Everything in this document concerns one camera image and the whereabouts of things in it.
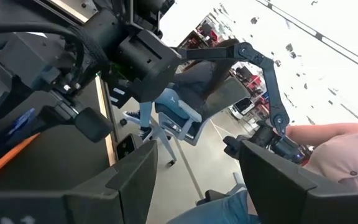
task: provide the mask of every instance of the chair wheel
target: chair wheel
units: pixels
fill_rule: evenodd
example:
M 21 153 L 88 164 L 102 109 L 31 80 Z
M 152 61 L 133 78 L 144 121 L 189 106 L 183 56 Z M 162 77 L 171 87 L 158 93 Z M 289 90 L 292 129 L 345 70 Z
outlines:
M 125 125 L 127 125 L 127 123 L 128 123 L 128 121 L 125 118 L 123 118 L 119 121 L 119 124 L 121 124 L 121 126 L 125 126 Z
M 173 165 L 175 165 L 175 163 L 176 163 L 176 162 L 175 162 L 174 160 L 171 160 L 171 161 L 168 163 L 168 165 L 169 165 L 169 166 L 173 166 Z

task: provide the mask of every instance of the jeans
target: jeans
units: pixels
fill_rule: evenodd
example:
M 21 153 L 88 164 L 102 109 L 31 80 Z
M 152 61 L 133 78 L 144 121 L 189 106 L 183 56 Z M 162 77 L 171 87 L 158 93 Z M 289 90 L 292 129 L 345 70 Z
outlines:
M 170 88 L 165 88 L 161 95 L 155 99 L 154 102 L 165 105 L 167 108 L 172 110 L 176 115 L 183 119 L 189 119 L 190 117 L 187 113 L 179 107 L 180 98 L 175 90 Z M 152 116 L 152 103 L 153 102 L 145 102 L 140 103 L 140 126 L 141 127 L 149 127 L 150 126 L 150 118 Z
M 168 224 L 259 224 L 255 215 L 248 215 L 247 191 L 197 206 L 170 220 Z

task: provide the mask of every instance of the gray floor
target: gray floor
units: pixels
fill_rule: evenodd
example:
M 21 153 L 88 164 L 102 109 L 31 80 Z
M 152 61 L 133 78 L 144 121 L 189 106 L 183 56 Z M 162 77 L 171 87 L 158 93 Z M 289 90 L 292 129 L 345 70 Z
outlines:
M 136 111 L 139 104 L 129 101 L 121 110 L 115 110 L 117 121 L 123 111 Z M 138 126 L 128 123 L 120 127 L 120 138 L 138 132 Z M 227 135 L 246 134 L 243 126 L 222 111 L 212 118 L 203 130 L 197 146 L 171 139 L 177 163 L 168 167 L 171 157 L 161 142 L 158 142 L 158 170 L 152 204 L 147 223 L 166 223 L 169 219 L 189 210 L 203 198 L 206 190 L 228 192 L 235 184 L 233 172 L 240 172 L 238 163 L 225 155 L 222 138 Z

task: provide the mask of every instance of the woman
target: woman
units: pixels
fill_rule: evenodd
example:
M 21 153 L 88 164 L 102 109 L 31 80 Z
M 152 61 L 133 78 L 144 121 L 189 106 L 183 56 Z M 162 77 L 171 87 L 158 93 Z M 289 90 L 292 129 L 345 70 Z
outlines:
M 289 126 L 287 135 L 298 144 L 315 146 L 307 165 L 315 174 L 358 190 L 358 124 Z M 169 224 L 260 223 L 246 191 L 191 209 Z
M 224 40 L 214 47 L 228 47 L 238 44 L 237 39 Z M 233 60 L 205 60 L 189 64 L 183 72 L 173 77 L 173 82 L 164 89 L 161 95 L 155 99 L 171 109 L 183 119 L 189 116 L 179 107 L 178 101 L 183 100 L 194 110 L 198 111 L 205 100 L 212 94 L 227 78 L 230 68 L 236 63 Z M 142 139 L 150 137 L 150 117 L 152 102 L 140 103 L 138 112 L 125 112 L 127 116 L 140 119 L 140 133 Z

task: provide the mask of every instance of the chair armrest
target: chair armrest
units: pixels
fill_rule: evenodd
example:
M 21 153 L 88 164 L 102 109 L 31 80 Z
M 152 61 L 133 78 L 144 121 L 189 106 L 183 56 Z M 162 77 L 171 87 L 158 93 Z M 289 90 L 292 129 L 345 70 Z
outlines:
M 203 118 L 201 117 L 201 115 L 199 113 L 197 113 L 197 111 L 195 111 L 193 108 L 191 108 L 189 105 L 187 105 L 187 103 L 185 103 L 183 100 L 179 100 L 179 107 L 181 109 L 183 109 L 186 114 L 193 120 L 196 122 L 201 122 L 203 120 Z

